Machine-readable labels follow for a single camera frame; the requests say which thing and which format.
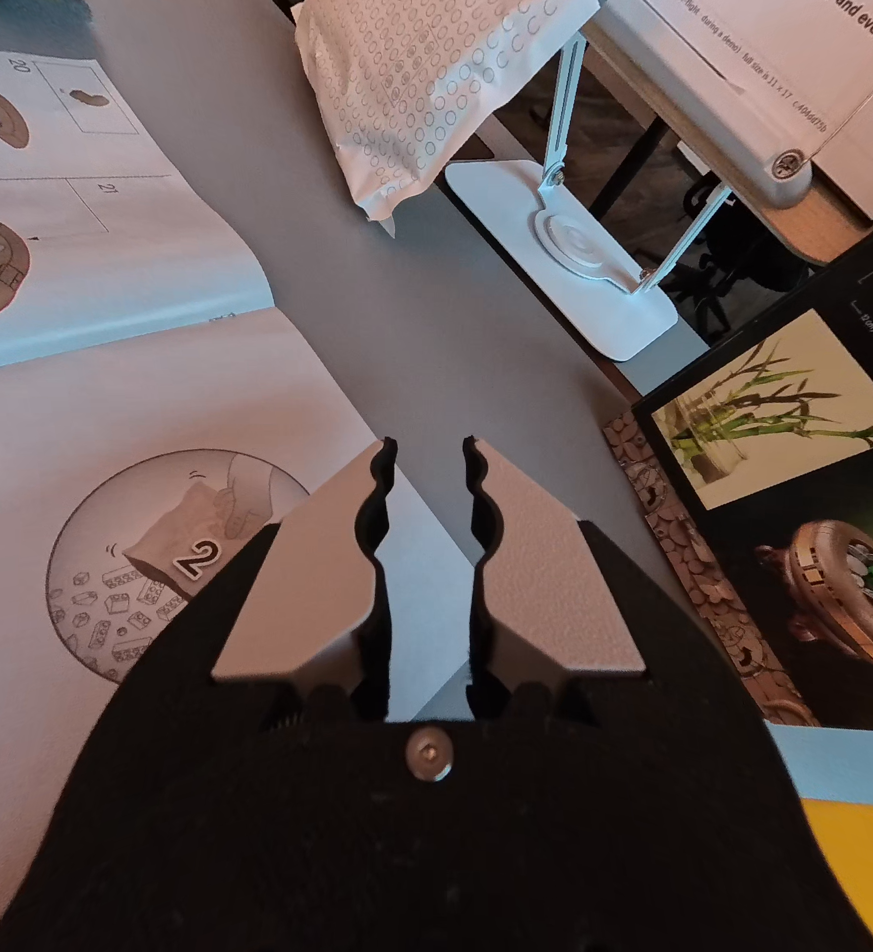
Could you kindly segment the printed instruction sheet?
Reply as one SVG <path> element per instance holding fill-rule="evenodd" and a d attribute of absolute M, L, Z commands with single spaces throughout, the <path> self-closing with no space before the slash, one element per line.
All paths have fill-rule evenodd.
<path fill-rule="evenodd" d="M 712 120 L 767 199 L 776 155 L 799 149 L 873 221 L 873 2 L 641 2 L 644 40 L 685 110 Z"/>

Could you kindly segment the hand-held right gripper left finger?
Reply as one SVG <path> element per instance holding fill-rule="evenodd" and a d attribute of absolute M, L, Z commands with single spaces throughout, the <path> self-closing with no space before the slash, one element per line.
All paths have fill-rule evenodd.
<path fill-rule="evenodd" d="M 390 705 L 392 616 L 376 552 L 388 534 L 397 443 L 386 437 L 280 524 L 212 670 L 217 683 L 340 688 L 365 720 Z"/>

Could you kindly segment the building instruction booklet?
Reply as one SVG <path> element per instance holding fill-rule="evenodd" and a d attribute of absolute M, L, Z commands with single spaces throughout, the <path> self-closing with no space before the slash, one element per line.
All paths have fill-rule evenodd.
<path fill-rule="evenodd" d="M 374 440 L 103 66 L 0 52 L 0 917 L 133 665 Z"/>

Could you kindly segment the white numbered paper bag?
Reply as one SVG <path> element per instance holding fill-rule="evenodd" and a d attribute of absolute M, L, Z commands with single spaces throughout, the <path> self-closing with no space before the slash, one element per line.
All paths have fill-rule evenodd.
<path fill-rule="evenodd" d="M 598 1 L 306 1 L 295 41 L 353 202 L 371 222 L 424 192 Z"/>

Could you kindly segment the pale flat sheet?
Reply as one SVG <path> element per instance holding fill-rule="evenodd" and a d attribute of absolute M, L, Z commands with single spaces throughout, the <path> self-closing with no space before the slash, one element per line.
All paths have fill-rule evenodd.
<path fill-rule="evenodd" d="M 768 723 L 802 799 L 873 805 L 873 731 Z"/>

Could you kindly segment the grey desk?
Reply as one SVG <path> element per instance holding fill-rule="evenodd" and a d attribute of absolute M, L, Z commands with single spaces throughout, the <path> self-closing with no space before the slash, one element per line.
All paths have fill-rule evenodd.
<path fill-rule="evenodd" d="M 109 78 L 199 195 L 263 266 L 277 306 L 468 561 L 462 444 L 485 438 L 591 520 L 697 619 L 602 436 L 626 410 L 591 360 L 436 186 L 397 209 L 395 240 L 351 203 L 304 76 L 290 20 L 273 2 L 90 2 Z M 250 318 L 94 351 L 98 368 L 60 425 L 73 467 L 102 480 L 161 450 L 231 439 L 257 448 L 288 428 L 287 331 Z M 388 499 L 381 546 L 394 616 L 391 720 L 463 714 L 431 698 L 465 662 L 472 569 L 447 585 L 442 548 Z"/>

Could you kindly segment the black office chair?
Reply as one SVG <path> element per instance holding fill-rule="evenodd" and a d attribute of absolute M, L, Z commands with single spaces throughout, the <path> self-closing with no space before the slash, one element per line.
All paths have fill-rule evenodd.
<path fill-rule="evenodd" d="M 695 330 L 708 344 L 731 332 L 722 302 L 739 281 L 750 279 L 760 288 L 786 294 L 815 271 L 735 195 L 718 208 L 695 241 L 704 244 L 698 264 L 678 262 L 661 287 L 676 303 L 692 301 Z"/>

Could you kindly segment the black bamboo picture box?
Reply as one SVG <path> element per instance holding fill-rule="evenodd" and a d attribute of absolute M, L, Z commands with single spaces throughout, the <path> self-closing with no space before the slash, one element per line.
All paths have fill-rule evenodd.
<path fill-rule="evenodd" d="M 873 730 L 873 232 L 603 433 L 763 717 Z"/>

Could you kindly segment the white folding stand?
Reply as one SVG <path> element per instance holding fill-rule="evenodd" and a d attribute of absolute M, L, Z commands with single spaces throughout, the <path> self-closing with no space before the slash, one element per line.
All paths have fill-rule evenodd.
<path fill-rule="evenodd" d="M 655 269 L 633 258 L 564 184 L 573 105 L 586 41 L 562 48 L 544 165 L 531 160 L 452 162 L 451 190 L 596 351 L 626 362 L 677 323 L 660 289 L 704 226 L 732 194 L 717 184 Z"/>

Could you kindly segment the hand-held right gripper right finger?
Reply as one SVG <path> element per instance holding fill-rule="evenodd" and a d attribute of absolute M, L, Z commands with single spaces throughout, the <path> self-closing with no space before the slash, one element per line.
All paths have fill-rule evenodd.
<path fill-rule="evenodd" d="M 470 529 L 483 548 L 469 614 L 473 717 L 499 717 L 525 685 L 559 702 L 582 679 L 643 676 L 575 513 L 485 439 L 467 437 L 463 454 Z"/>

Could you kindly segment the white clip with screw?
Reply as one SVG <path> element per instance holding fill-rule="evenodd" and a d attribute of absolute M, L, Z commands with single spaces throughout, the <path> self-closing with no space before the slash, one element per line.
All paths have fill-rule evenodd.
<path fill-rule="evenodd" d="M 767 171 L 767 202 L 774 208 L 799 204 L 812 185 L 811 160 L 799 149 L 787 149 L 773 159 Z"/>

